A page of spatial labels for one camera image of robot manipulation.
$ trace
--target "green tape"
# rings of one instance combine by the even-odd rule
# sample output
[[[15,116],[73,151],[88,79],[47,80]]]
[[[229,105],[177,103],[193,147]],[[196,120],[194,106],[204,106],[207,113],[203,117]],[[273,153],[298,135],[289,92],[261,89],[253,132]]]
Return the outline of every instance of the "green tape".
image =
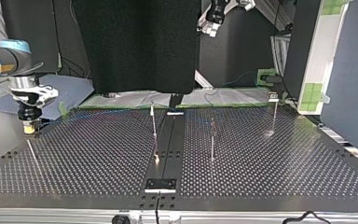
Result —
[[[65,103],[63,101],[60,102],[58,109],[60,110],[62,119],[66,119],[69,114],[68,109],[66,109]]]
[[[322,84],[306,83],[301,99],[300,111],[316,111],[322,101]]]
[[[324,0],[322,15],[338,15],[343,5],[345,5],[345,0]]]
[[[257,71],[257,82],[256,85],[257,86],[273,86],[273,83],[267,83],[266,81],[261,80],[261,76],[275,76],[276,75],[276,70],[275,68],[270,68],[270,69],[258,69]]]

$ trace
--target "metal pin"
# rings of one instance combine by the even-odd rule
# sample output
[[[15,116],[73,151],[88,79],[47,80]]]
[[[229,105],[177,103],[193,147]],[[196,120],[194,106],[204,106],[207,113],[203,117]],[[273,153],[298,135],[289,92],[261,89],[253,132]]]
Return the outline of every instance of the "metal pin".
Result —
[[[29,139],[27,139],[27,143],[28,143],[28,147],[29,147],[29,149],[31,150],[32,157],[34,158],[34,160],[36,160],[36,161],[37,161],[36,155],[34,154],[34,148],[32,147],[32,145],[31,145],[31,141],[30,141]]]
[[[154,102],[151,102],[150,105],[150,116],[152,117],[152,121],[153,121],[153,136],[154,136],[154,140],[155,140],[155,151],[158,151],[158,147],[157,147],[157,127],[156,127],[156,118],[155,118],[155,113],[154,113]]]
[[[214,160],[214,136],[215,136],[215,134],[216,134],[215,124],[214,124],[214,118],[212,118],[211,129],[212,129],[212,136],[211,136],[211,161],[213,161],[213,160]]]

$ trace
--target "cable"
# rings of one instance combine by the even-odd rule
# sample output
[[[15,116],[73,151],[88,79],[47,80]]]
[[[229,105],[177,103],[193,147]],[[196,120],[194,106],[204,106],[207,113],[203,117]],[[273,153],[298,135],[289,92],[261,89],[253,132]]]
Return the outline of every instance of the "cable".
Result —
[[[57,25],[57,18],[56,18],[56,13],[55,13],[55,12],[56,12],[56,9],[55,9],[54,1],[52,1],[52,6],[53,6],[54,26],[55,26],[55,29],[56,29],[56,38],[57,38],[57,43],[58,43],[58,49],[59,49],[59,52],[61,52],[61,48],[60,48],[60,37],[59,37],[59,31],[58,31],[58,25]],[[71,10],[71,14],[72,14],[72,0],[71,0],[71,2],[70,2],[70,10]],[[73,61],[71,61],[71,60],[69,60],[69,59],[67,59],[67,58],[65,58],[65,57],[63,57],[63,56],[61,56],[61,58],[64,59],[64,60],[66,60],[67,62],[73,64],[74,66],[78,67],[78,68],[81,70],[82,75],[79,75],[78,72],[75,71],[68,63],[65,63],[64,61],[62,61],[62,63],[65,63],[65,64],[69,67],[69,69],[70,69],[69,72],[70,72],[70,73],[71,73],[71,70],[72,70],[72,72],[74,72],[75,74],[77,74],[79,77],[84,77],[84,69],[83,69],[80,65],[78,65],[77,63],[74,63]]]
[[[296,108],[298,108],[298,105],[295,101],[295,99],[293,98],[292,94],[290,93],[289,89],[287,89],[287,86],[286,86],[286,83],[284,83],[284,79],[283,79],[283,76],[282,76],[282,72],[280,71],[280,67],[278,65],[278,52],[277,52],[277,45],[276,45],[276,40],[275,40],[275,35],[276,35],[276,32],[275,32],[275,29],[276,29],[276,24],[277,24],[277,20],[278,20],[278,15],[279,15],[279,11],[281,9],[281,4],[278,2],[278,6],[277,6],[277,12],[275,14],[275,20],[274,20],[274,26],[273,26],[273,29],[274,29],[274,35],[272,36],[272,39],[273,39],[273,42],[274,42],[274,52],[275,52],[275,63],[277,64],[277,69],[278,69],[278,73],[277,75],[281,78],[282,80],[282,84],[285,88],[285,91],[287,92],[287,94],[289,95],[290,99],[292,100],[293,104],[295,104]]]
[[[306,213],[304,213],[301,217],[289,217],[287,219],[285,219],[282,224],[287,224],[289,222],[301,222],[304,220],[304,218],[306,218],[308,215],[313,215],[314,217],[316,217],[317,219],[319,219],[322,222],[325,222],[327,224],[331,224],[331,222],[327,221],[326,219],[322,218],[322,217],[318,217],[314,212],[312,211],[308,211]]]
[[[69,70],[69,76],[72,76],[72,72],[74,72],[76,74],[77,77],[82,77],[80,74],[78,74],[77,71],[75,71],[68,63],[66,63],[65,61],[62,61],[63,64],[65,64],[68,67]]]
[[[156,214],[156,223],[159,224],[159,215],[158,215],[158,204],[159,204],[159,195],[158,194],[158,199],[157,199],[157,204],[156,204],[156,210],[155,210],[155,214]]]
[[[77,20],[76,20],[76,16],[74,15],[74,7],[73,7],[73,5],[72,5],[72,0],[69,2],[69,10],[71,11],[72,19],[74,19],[74,21],[75,21],[76,23],[78,23]]]
[[[77,63],[74,63],[73,61],[71,61],[71,60],[69,60],[69,59],[67,59],[67,58],[65,58],[63,56],[61,56],[61,58],[66,60],[67,62],[73,64],[74,66],[78,67],[81,70],[82,77],[84,77],[84,69],[80,65],[78,65]]]
[[[211,103],[211,101],[209,101],[208,98],[206,97],[207,95],[209,95],[209,96],[216,95],[216,94],[220,91],[220,89],[221,89],[222,87],[225,87],[226,85],[229,85],[229,84],[236,83],[237,81],[239,81],[239,80],[240,80],[242,77],[244,77],[245,75],[247,75],[247,74],[252,74],[252,73],[255,73],[255,72],[246,72],[246,73],[240,75],[239,77],[237,77],[237,79],[235,79],[234,81],[230,81],[230,82],[223,83],[223,84],[217,89],[217,91],[215,91],[214,93],[212,93],[212,94],[210,94],[210,93],[205,93],[205,94],[204,94],[204,99],[206,100],[206,102],[208,102],[208,103],[213,107],[213,104]]]

